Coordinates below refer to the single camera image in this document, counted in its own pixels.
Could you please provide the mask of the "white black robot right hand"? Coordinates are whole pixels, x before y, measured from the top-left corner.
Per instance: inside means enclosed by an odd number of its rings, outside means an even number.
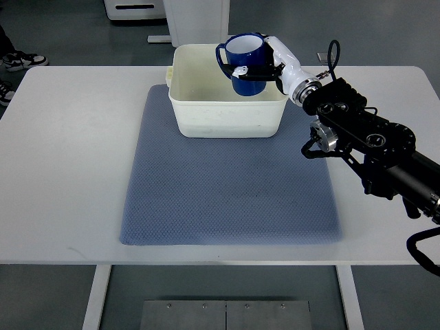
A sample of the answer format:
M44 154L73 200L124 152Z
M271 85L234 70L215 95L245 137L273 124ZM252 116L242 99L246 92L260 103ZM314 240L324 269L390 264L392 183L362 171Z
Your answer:
M319 79L304 71L299 60L277 37L262 35L265 46L265 64L252 66L240 75L242 80L274 81L278 90L301 107L305 98L321 88Z

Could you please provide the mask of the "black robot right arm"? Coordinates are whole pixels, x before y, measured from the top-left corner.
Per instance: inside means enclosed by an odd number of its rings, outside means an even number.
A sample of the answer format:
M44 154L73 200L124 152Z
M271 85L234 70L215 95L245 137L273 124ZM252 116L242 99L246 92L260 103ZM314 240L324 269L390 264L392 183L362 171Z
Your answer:
M411 219L425 215L439 222L439 165L416 150L415 134L378 116L334 69L339 57L327 54L332 81L301 97L302 108L316 116L310 139L301 148L307 159L339 157L361 179L367 195L401 195Z

